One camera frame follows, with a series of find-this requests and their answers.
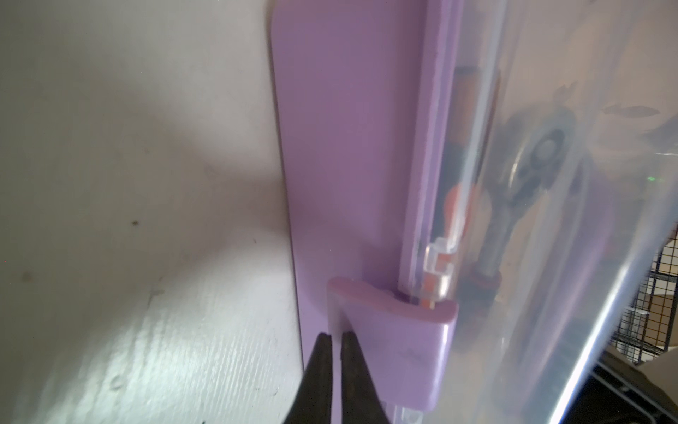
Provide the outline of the red black ratchet wrench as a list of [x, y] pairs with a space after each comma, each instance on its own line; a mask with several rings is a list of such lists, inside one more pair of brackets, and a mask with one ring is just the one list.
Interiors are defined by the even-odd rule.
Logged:
[[566, 106], [536, 104], [512, 115], [498, 130], [484, 183], [490, 221], [478, 259], [460, 293], [485, 308], [501, 285], [501, 263], [516, 224], [554, 185], [574, 143], [577, 117]]

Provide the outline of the purple clear plastic tool box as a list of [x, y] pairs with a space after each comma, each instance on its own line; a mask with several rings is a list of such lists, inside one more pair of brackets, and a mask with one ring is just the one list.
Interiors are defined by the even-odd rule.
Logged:
[[[390, 423], [564, 423], [677, 220], [674, 1], [278, 1], [270, 37], [305, 369], [358, 337]], [[577, 117], [488, 307], [460, 293], [493, 139]]]

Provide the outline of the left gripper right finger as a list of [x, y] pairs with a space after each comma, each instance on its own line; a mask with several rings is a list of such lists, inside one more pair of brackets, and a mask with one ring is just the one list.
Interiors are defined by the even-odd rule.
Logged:
[[390, 424], [354, 332], [342, 335], [340, 357], [342, 423]]

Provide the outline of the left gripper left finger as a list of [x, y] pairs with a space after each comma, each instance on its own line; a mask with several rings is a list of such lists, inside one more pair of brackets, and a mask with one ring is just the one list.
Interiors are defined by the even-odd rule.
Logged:
[[320, 333], [284, 424], [330, 424], [332, 399], [332, 338]]

